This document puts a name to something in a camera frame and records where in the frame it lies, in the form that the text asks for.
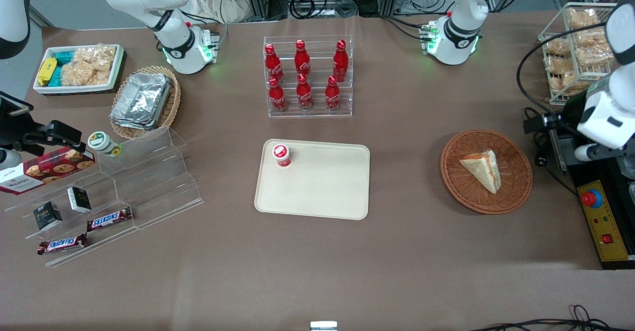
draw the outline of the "small black box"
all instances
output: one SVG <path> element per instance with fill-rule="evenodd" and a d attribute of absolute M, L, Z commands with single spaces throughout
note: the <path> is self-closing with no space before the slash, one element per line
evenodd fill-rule
<path fill-rule="evenodd" d="M 70 187 L 68 189 L 68 200 L 70 200 L 70 208 L 73 211 L 81 213 L 90 212 L 90 201 L 88 200 L 88 194 L 86 191 L 79 187 Z"/>
<path fill-rule="evenodd" d="M 57 210 L 57 206 L 53 202 L 47 202 L 43 206 L 38 207 L 38 209 L 33 211 L 33 215 L 36 216 L 40 231 L 46 231 L 62 221 L 60 211 Z"/>

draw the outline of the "coca-cola bottle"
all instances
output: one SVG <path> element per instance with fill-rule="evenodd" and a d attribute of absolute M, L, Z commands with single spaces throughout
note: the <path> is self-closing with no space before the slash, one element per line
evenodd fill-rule
<path fill-rule="evenodd" d="M 329 112 L 336 112 L 340 109 L 340 87 L 337 86 L 337 78 L 335 75 L 331 75 L 328 78 L 328 85 L 326 86 L 326 108 Z"/>
<path fill-rule="evenodd" d="M 276 54 L 274 45 L 266 44 L 265 53 L 267 54 L 267 58 L 265 58 L 265 66 L 267 67 L 269 78 L 275 77 L 278 82 L 282 82 L 284 79 L 284 73 L 282 73 L 282 63 Z"/>
<path fill-rule="evenodd" d="M 278 86 L 278 80 L 276 77 L 269 78 L 269 99 L 271 100 L 271 107 L 277 112 L 286 112 L 289 109 L 289 105 L 284 99 L 284 91 L 282 87 Z"/>
<path fill-rule="evenodd" d="M 307 75 L 304 73 L 298 74 L 298 86 L 295 88 L 298 93 L 298 103 L 300 103 L 300 110 L 308 112 L 313 109 L 313 98 L 311 98 L 311 86 L 307 83 Z"/>
<path fill-rule="evenodd" d="M 349 68 L 349 55 L 346 53 L 346 41 L 340 39 L 337 41 L 337 51 L 333 56 L 333 75 L 338 82 L 344 82 L 346 71 Z"/>
<path fill-rule="evenodd" d="M 301 39 L 295 41 L 295 70 L 298 74 L 307 76 L 307 81 L 311 80 L 311 58 L 306 51 L 306 45 Z"/>

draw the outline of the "teal package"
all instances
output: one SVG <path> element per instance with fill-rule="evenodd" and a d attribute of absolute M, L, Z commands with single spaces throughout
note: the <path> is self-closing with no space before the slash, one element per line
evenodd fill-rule
<path fill-rule="evenodd" d="M 50 82 L 48 82 L 49 87 L 61 87 L 62 86 L 62 67 L 57 66 L 57 68 L 53 71 L 53 76 L 51 77 Z"/>
<path fill-rule="evenodd" d="M 65 65 L 73 59 L 73 55 L 75 55 L 73 51 L 57 52 L 55 53 L 55 59 L 57 60 L 57 64 Z"/>

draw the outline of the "power switch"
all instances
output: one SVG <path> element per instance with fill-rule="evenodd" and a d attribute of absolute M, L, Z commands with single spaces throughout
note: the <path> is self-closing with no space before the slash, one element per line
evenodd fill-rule
<path fill-rule="evenodd" d="M 609 244 L 613 242 L 613 237 L 611 234 L 602 234 L 602 243 Z"/>

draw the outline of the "snickers bar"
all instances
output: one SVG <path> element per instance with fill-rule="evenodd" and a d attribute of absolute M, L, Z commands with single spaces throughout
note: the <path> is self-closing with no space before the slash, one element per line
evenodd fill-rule
<path fill-rule="evenodd" d="M 42 242 L 38 247 L 38 254 L 49 254 L 56 250 L 84 248 L 88 246 L 88 238 L 86 233 L 81 236 L 66 238 L 65 240 L 58 240 L 52 242 Z"/>
<path fill-rule="evenodd" d="M 121 211 L 116 211 L 115 213 L 102 216 L 101 218 L 97 218 L 96 220 L 89 220 L 88 222 L 86 222 L 86 232 L 90 232 L 99 227 L 105 227 L 106 225 L 112 224 L 114 222 L 130 218 L 132 218 L 130 208 L 124 208 L 121 209 Z"/>

